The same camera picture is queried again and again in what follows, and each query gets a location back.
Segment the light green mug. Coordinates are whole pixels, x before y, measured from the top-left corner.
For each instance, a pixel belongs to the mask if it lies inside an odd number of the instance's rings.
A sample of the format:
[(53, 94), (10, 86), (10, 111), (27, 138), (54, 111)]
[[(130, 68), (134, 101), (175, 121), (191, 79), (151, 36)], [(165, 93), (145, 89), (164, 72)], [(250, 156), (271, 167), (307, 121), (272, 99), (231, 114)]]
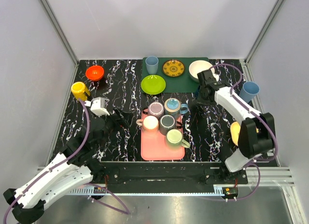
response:
[(170, 149), (190, 148), (190, 143), (183, 138), (181, 131), (172, 129), (166, 134), (166, 143)]

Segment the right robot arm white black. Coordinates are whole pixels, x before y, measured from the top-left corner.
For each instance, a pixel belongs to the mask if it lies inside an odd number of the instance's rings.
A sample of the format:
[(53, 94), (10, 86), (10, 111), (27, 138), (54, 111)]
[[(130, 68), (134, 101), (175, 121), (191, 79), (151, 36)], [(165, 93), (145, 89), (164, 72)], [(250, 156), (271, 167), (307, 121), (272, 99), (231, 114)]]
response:
[(254, 158), (278, 146), (275, 141), (274, 117), (248, 105), (228, 83), (217, 81), (211, 70), (204, 70), (197, 77), (198, 103), (222, 106), (240, 125), (238, 148), (225, 160), (225, 168), (219, 171), (220, 180), (228, 184), (236, 179), (236, 172)]

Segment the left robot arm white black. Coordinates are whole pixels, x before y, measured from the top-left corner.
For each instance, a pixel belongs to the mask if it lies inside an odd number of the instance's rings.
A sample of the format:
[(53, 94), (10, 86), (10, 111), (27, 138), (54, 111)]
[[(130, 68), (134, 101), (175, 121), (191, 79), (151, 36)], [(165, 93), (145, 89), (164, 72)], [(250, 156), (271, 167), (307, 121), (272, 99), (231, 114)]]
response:
[(40, 173), (20, 188), (3, 193), (20, 224), (36, 222), (54, 202), (79, 186), (108, 181), (105, 167), (94, 155), (112, 135), (129, 129), (133, 114), (114, 108), (110, 115), (85, 116), (86, 124)]

